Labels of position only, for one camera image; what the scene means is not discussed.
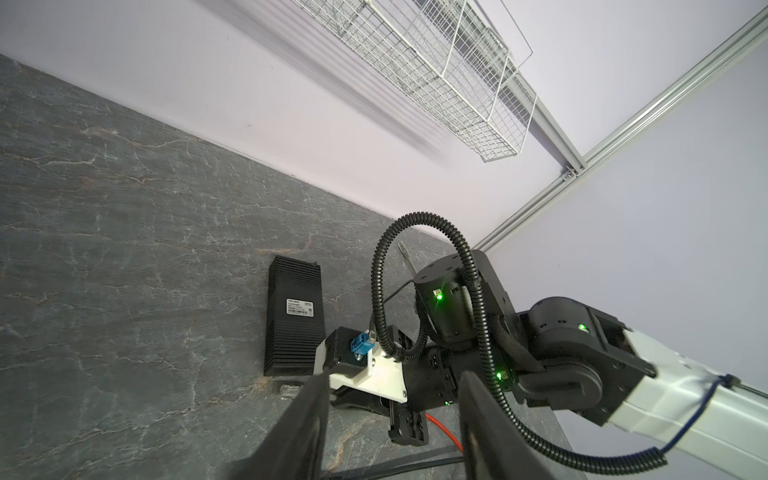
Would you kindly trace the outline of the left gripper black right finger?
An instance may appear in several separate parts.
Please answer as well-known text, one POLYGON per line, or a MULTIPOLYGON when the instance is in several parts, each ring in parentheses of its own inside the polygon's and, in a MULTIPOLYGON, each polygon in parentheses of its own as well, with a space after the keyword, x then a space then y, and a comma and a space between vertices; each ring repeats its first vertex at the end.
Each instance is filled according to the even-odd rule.
POLYGON ((462 374, 458 393, 464 465, 469 479, 553 477, 475 373, 462 374))

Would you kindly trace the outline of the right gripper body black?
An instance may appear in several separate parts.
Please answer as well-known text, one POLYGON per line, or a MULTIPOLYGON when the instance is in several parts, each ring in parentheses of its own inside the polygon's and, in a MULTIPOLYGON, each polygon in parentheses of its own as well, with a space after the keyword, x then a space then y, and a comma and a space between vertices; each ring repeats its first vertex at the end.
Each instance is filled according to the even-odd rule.
MULTIPOLYGON (((503 392, 509 392, 516 383, 514 362, 495 338, 495 331, 502 328, 518 340, 519 317, 488 256, 480 250, 472 255, 481 278, 494 378, 503 392)), ((418 357, 399 366, 406 401, 400 403, 373 392, 340 386, 333 391, 332 406, 387 417, 393 443, 425 446, 429 443, 427 412, 458 401, 464 372, 471 371, 480 378, 485 373, 460 256, 448 255, 424 267, 414 276, 414 288, 414 308, 427 331, 427 342, 418 357)))

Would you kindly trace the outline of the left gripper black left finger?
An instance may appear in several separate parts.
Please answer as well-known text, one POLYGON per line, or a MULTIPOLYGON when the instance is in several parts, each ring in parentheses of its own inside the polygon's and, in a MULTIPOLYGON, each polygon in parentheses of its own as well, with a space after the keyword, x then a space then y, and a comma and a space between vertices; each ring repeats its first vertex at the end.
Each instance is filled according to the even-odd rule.
POLYGON ((329 378, 311 377, 232 479, 318 479, 330 407, 329 378))

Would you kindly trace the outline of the black network switch box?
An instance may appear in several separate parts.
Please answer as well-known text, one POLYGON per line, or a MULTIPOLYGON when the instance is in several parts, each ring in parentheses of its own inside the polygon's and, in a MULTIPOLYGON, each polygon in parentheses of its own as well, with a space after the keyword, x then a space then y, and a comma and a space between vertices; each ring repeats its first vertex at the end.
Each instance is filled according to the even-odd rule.
POLYGON ((264 375, 310 375, 325 338, 321 267, 276 256, 269 267, 264 375))

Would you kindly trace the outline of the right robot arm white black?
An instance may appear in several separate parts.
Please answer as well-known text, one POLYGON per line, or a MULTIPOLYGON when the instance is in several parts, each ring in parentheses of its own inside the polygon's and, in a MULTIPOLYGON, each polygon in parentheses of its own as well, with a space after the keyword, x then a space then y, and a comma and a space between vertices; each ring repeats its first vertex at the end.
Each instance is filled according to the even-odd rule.
MULTIPOLYGON (((737 377, 688 359, 616 317, 566 297, 516 312, 488 257, 473 254, 503 392, 527 407, 568 410, 599 426, 656 439, 659 447, 615 459, 565 452, 561 464, 621 475, 663 466, 681 450, 741 479, 767 475, 767 396, 737 377)), ((372 331, 341 327, 316 350, 333 403, 388 417, 396 442, 422 445, 428 410, 459 398, 466 372, 483 374, 469 278, 458 255, 413 279, 415 309, 428 342, 399 363, 372 331)))

